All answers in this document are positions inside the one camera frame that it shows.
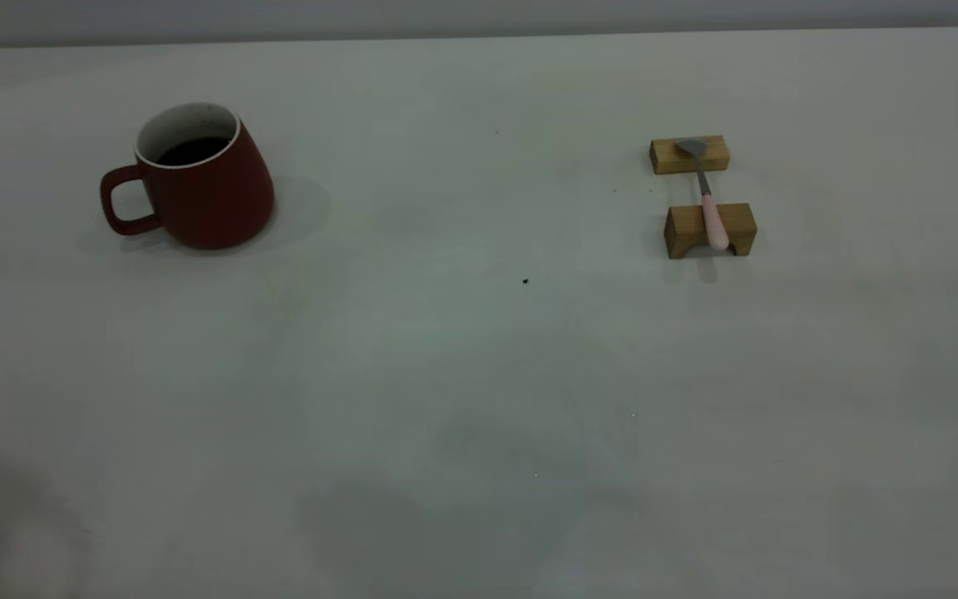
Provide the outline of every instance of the coffee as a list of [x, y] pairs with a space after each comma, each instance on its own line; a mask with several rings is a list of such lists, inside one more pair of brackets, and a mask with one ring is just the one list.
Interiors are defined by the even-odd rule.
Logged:
[[197, 140], [183, 141], [160, 155], [157, 164], [163, 166], [187, 166], [215, 156], [228, 147], [231, 140], [227, 137], [199, 137]]

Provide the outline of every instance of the white table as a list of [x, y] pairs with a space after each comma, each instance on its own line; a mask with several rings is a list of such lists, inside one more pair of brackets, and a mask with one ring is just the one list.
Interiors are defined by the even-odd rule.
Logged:
[[[96, 197], [191, 99], [220, 255]], [[748, 258], [666, 257], [696, 134]], [[0, 50], [0, 587], [958, 597], [958, 29]]]

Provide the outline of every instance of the wooden block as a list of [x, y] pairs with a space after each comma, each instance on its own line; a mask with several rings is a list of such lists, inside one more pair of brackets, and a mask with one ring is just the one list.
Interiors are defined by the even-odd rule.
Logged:
[[[719, 219], [727, 229], [730, 247], [735, 255], [748, 255], [756, 239], [756, 220], [748, 204], [719, 204]], [[699, 205], [673, 205], [668, 208], [668, 223], [664, 225], [664, 241], [668, 243], [668, 257], [679, 260], [696, 245], [708, 245], [704, 231], [704, 213]]]
[[[649, 158], [653, 160], [653, 172], [657, 175], [670, 173], [693, 173], [697, 167], [689, 153], [681, 151], [675, 144], [687, 137], [675, 140], [654, 140], [649, 147]], [[708, 149], [700, 156], [705, 171], [726, 171], [730, 164], [730, 151], [723, 136], [697, 137], [708, 142]]]

